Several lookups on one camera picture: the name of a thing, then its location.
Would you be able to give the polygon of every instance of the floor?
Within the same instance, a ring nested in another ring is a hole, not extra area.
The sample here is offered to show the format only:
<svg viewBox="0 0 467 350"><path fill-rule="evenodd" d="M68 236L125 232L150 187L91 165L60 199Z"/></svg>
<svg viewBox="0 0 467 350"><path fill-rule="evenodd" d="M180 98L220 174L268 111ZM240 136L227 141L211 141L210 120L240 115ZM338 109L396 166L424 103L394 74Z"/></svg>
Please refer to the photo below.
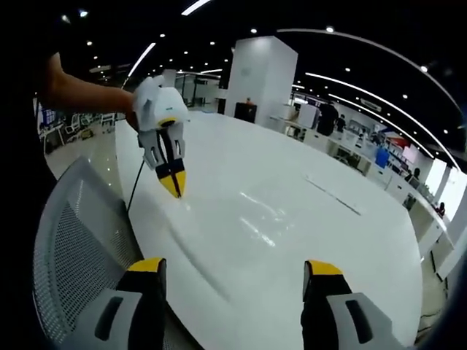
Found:
<svg viewBox="0 0 467 350"><path fill-rule="evenodd" d="M93 125L94 137L66 144L46 156L47 163L56 177L59 177L78 157L89 159L90 164L109 186L122 196L115 153L115 133L113 128ZM433 271L431 259L422 262L423 299L419 337L429 332L431 325L439 317L447 291Z"/></svg>

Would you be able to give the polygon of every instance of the white pillar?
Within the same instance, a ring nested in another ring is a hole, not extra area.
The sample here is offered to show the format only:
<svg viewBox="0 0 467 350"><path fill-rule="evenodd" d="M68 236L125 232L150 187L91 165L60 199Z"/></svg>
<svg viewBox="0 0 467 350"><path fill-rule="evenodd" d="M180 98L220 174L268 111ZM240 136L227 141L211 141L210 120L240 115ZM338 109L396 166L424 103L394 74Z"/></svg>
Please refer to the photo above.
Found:
<svg viewBox="0 0 467 350"><path fill-rule="evenodd" d="M298 53L275 36L236 42L225 114L233 117L237 102L258 106L255 122L266 126L268 115L289 101Z"/></svg>
<svg viewBox="0 0 467 350"><path fill-rule="evenodd" d="M454 245L453 250L444 258L436 269L437 274L445 279L459 263L467 249L467 187L455 216L447 227L447 232Z"/></svg>
<svg viewBox="0 0 467 350"><path fill-rule="evenodd" d="M173 88L175 86L175 77L177 76L177 71L174 69L165 69L162 75L164 78L163 86L165 88Z"/></svg>
<svg viewBox="0 0 467 350"><path fill-rule="evenodd" d="M449 178L450 171L451 171L451 168L449 166L447 166L444 169L443 177L441 178L441 182L439 183L438 190L435 193L435 198L434 198L435 203L439 202L439 199L441 198L441 195L443 194L444 188L446 187L447 180Z"/></svg>
<svg viewBox="0 0 467 350"><path fill-rule="evenodd" d="M459 208L447 228L449 237L455 245L467 228L467 187L464 190L464 196L460 201Z"/></svg>

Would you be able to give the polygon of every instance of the glossy table surface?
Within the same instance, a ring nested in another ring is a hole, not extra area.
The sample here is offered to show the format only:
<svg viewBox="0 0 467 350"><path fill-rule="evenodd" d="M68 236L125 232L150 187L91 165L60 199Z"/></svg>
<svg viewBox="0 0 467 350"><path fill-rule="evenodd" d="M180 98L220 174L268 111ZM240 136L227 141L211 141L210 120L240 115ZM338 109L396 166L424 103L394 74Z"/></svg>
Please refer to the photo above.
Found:
<svg viewBox="0 0 467 350"><path fill-rule="evenodd" d="M128 204L142 161L116 125ZM145 257L167 259L167 300L205 349L302 349L304 261L344 271L412 345L420 254L405 209L375 184L280 133L219 114L185 124L187 182L173 198L144 166L129 212Z"/></svg>

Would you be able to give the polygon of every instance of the mesh chair back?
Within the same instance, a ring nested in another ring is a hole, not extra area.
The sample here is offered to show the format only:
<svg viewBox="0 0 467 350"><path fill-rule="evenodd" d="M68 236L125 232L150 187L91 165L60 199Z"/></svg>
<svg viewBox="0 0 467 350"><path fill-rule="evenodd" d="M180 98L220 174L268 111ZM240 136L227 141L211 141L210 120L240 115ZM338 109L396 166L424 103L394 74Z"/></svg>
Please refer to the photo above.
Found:
<svg viewBox="0 0 467 350"><path fill-rule="evenodd" d="M114 289L141 251L122 199L85 158L58 181L34 247L34 299L47 338L60 345L103 288Z"/></svg>

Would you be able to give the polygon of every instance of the blue object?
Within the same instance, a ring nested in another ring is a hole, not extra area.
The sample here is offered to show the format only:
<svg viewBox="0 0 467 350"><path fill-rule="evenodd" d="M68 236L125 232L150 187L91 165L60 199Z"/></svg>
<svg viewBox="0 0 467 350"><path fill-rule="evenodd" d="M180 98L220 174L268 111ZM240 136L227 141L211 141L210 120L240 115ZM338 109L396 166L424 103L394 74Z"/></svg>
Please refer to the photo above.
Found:
<svg viewBox="0 0 467 350"><path fill-rule="evenodd" d="M380 147L377 151L377 158L374 161L380 168L386 168L387 161L389 160L389 151Z"/></svg>

